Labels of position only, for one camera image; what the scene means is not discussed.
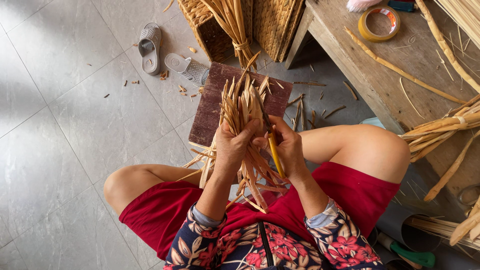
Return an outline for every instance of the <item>jacket sleeve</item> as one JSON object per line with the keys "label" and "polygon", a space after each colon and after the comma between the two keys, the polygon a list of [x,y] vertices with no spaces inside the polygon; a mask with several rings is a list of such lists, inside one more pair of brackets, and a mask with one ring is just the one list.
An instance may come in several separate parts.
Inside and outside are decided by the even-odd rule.
{"label": "jacket sleeve", "polygon": [[321,253],[333,269],[385,270],[380,257],[368,244],[358,227],[332,199],[323,213],[321,227],[311,228],[311,219],[305,217],[305,226],[317,242]]}
{"label": "jacket sleeve", "polygon": [[217,227],[205,227],[195,221],[193,206],[187,214],[187,219],[180,227],[168,252],[164,270],[209,270],[217,261],[217,241],[225,226],[225,215]]}

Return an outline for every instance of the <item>slipper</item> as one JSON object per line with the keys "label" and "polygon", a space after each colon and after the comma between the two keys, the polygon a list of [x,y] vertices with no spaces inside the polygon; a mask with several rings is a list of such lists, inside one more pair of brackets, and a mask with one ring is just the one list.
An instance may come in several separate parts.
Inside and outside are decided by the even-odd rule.
{"label": "slipper", "polygon": [[162,31],[156,23],[149,23],[142,29],[138,50],[142,56],[142,68],[145,73],[155,76],[160,72],[160,41]]}
{"label": "slipper", "polygon": [[171,53],[165,57],[165,65],[170,69],[180,73],[187,80],[196,86],[204,86],[210,69],[204,64],[192,59],[184,59],[176,53]]}

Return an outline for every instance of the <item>floral jacket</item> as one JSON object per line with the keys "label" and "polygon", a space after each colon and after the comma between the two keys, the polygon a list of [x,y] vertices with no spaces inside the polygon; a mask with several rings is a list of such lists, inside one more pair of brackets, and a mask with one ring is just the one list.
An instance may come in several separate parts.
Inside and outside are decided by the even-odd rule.
{"label": "floral jacket", "polygon": [[327,226],[310,228],[305,223],[318,247],[264,221],[219,237],[227,216],[219,226],[205,227],[195,221],[192,206],[163,270],[385,270],[358,227],[335,205],[337,213],[324,212],[331,220]]}

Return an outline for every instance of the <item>hand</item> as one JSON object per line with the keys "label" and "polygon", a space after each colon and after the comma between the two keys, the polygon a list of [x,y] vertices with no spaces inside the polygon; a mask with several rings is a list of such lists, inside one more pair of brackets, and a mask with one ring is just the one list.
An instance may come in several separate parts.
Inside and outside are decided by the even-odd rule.
{"label": "hand", "polygon": [[[272,124],[272,132],[276,135],[278,143],[276,149],[283,171],[292,184],[298,183],[305,175],[310,175],[303,160],[301,136],[294,132],[281,117],[269,115],[268,119]],[[252,143],[272,155],[267,138],[268,134],[265,134],[265,137],[257,137]]]}
{"label": "hand", "polygon": [[260,119],[255,118],[249,121],[242,132],[237,136],[230,132],[227,121],[216,130],[216,160],[214,173],[222,174],[224,179],[236,177],[241,162],[245,158],[247,144],[255,130],[260,125]]}

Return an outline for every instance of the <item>woven basket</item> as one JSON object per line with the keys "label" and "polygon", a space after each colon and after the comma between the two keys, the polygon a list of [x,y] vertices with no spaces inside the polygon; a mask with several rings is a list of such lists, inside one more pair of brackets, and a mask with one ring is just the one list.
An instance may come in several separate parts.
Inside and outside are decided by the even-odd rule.
{"label": "woven basket", "polygon": [[[234,55],[232,39],[223,31],[210,10],[200,0],[178,0],[180,10],[187,19],[198,44],[210,62],[223,62]],[[253,0],[242,0],[245,35],[252,43]]]}
{"label": "woven basket", "polygon": [[283,62],[303,13],[304,0],[257,0],[253,37],[273,61]]}

